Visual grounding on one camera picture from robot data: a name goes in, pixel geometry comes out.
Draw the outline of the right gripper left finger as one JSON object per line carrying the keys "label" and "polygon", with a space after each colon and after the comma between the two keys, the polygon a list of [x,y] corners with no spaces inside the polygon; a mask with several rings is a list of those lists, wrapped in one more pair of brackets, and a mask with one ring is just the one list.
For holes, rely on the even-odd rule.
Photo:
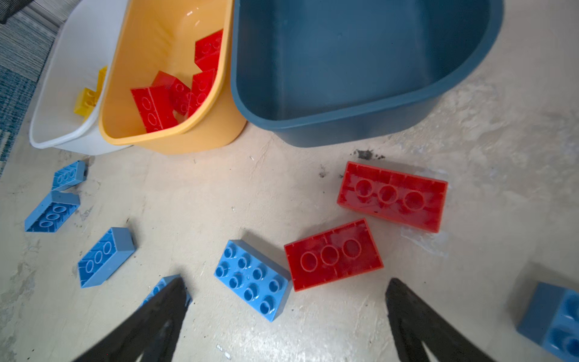
{"label": "right gripper left finger", "polygon": [[171,361],[188,310],[185,283],[173,279],[77,361]]}

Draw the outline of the blue lego slanted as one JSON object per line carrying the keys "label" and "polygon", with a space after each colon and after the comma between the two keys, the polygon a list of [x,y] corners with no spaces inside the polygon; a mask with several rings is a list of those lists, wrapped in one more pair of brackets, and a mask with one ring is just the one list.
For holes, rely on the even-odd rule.
{"label": "blue lego slanted", "polygon": [[26,232],[55,233],[80,206],[80,197],[51,191],[25,220]]}

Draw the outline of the yellow lego pile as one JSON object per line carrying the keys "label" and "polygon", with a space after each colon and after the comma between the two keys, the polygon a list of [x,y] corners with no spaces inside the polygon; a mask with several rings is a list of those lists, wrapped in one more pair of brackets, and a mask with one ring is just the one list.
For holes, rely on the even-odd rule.
{"label": "yellow lego pile", "polygon": [[100,99],[100,96],[104,90],[107,69],[108,69],[108,66],[104,66],[98,73],[97,87],[96,87],[96,92],[95,92],[95,101],[96,102]]}

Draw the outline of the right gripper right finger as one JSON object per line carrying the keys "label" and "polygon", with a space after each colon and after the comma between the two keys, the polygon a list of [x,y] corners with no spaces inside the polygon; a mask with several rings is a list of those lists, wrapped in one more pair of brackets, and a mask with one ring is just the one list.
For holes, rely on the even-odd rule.
{"label": "right gripper right finger", "polygon": [[398,278],[385,292],[388,319],[401,361],[428,361],[428,348],[439,361],[490,361]]}

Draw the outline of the red lego long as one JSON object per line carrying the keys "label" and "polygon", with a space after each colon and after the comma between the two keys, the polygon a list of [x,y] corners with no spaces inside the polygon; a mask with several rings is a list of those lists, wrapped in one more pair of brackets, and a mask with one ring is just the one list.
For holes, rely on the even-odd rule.
{"label": "red lego long", "polygon": [[191,117],[204,103],[217,76],[215,69],[200,72],[192,77],[191,91],[187,94],[187,117]]}

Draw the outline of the blue lego upturned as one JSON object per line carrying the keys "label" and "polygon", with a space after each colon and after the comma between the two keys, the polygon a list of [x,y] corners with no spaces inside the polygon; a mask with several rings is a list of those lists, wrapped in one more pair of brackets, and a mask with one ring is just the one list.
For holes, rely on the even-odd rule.
{"label": "blue lego upturned", "polygon": [[110,228],[78,262],[80,287],[104,283],[135,250],[128,228]]}

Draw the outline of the red lego tall block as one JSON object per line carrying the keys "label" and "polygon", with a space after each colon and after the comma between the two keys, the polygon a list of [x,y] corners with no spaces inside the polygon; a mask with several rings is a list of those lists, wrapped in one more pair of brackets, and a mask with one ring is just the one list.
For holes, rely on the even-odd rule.
{"label": "red lego tall block", "polygon": [[191,89],[187,87],[177,77],[166,72],[159,71],[152,83],[153,86],[164,86],[169,93],[169,100],[173,106],[173,110],[177,111],[181,116],[185,116],[188,112],[188,95]]}

